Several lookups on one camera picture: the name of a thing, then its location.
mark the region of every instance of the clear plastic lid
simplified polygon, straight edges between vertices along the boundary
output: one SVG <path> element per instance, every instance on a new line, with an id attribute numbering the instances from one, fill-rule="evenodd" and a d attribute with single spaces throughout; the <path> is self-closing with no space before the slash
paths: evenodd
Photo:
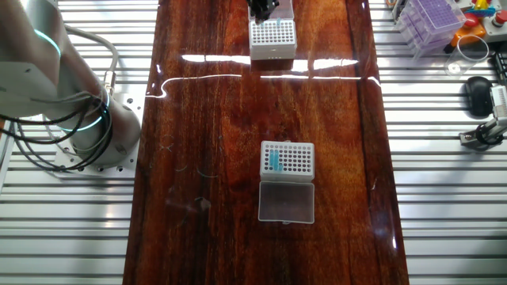
<path id="1" fill-rule="evenodd" d="M 312 183 L 261 182 L 259 221 L 314 223 Z"/>

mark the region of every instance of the metal bracket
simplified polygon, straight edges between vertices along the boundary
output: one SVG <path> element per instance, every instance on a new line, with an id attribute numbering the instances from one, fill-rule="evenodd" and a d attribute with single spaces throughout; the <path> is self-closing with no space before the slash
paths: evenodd
<path id="1" fill-rule="evenodd" d="M 143 111 L 144 111 L 144 96 L 133 97 L 130 94 L 117 93 L 114 95 L 115 100 L 121 104 L 128 106 L 137 116 L 139 122 L 143 122 Z M 62 142 L 60 144 L 62 148 L 67 152 L 64 153 L 60 149 L 56 151 L 55 164 L 72 166 L 81 161 L 80 157 L 74 156 L 75 154 L 71 143 L 69 141 Z M 134 178 L 135 176 L 135 165 L 137 164 L 137 153 L 139 149 L 139 143 L 135 147 L 127 158 L 117 165 L 110 166 L 108 168 L 90 165 L 81 171 L 73 171 L 70 173 L 54 173 L 58 178 L 65 179 L 76 179 L 86 177 L 104 177 L 104 178 Z"/>
<path id="2" fill-rule="evenodd" d="M 4 129 L 10 128 L 11 122 L 6 121 Z M 14 139 L 2 135 L 0 137 L 0 194 L 2 193 L 3 181 L 6 179 L 7 169 L 9 168 L 10 156 L 13 153 Z"/>
<path id="3" fill-rule="evenodd" d="M 471 148 L 472 150 L 484 151 L 488 150 L 492 146 L 482 144 L 475 137 L 475 130 L 464 133 L 459 133 L 459 141 L 462 146 Z"/>

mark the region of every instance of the wooden table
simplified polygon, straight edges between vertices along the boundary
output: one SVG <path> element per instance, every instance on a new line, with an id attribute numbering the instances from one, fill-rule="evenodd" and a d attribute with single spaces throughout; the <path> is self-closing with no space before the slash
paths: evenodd
<path id="1" fill-rule="evenodd" d="M 408 284 L 368 4 L 294 10 L 257 72 L 244 0 L 160 1 L 124 284 Z M 313 225 L 257 220 L 263 140 L 314 143 Z"/>

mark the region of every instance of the aluminum rail table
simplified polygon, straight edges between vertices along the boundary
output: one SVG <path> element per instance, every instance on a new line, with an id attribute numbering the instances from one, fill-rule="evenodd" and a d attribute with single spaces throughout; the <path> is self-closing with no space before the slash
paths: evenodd
<path id="1" fill-rule="evenodd" d="M 492 66 L 450 78 L 446 55 L 414 62 L 384 0 L 369 6 L 410 284 L 507 284 L 507 145 L 474 154 L 457 135 L 490 119 L 467 116 L 461 88 L 475 75 L 496 84 Z M 116 94 L 142 110 L 158 0 L 59 0 L 59 7 L 66 24 L 118 47 Z M 102 78 L 110 52 L 71 41 Z M 41 127 L 26 132 L 49 138 Z M 34 148 L 55 156 L 54 147 Z M 0 284 L 122 284 L 133 177 L 59 180 L 16 147 L 7 160 L 0 167 Z"/>

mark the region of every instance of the computer mouse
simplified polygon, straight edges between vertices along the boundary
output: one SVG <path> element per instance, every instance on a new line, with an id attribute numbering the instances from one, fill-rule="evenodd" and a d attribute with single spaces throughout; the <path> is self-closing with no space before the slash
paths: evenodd
<path id="1" fill-rule="evenodd" d="M 491 82 L 484 77 L 474 76 L 468 78 L 467 83 L 465 83 L 465 92 L 470 105 L 470 114 L 473 116 L 489 116 L 493 112 L 493 102 L 490 96 L 492 86 Z"/>

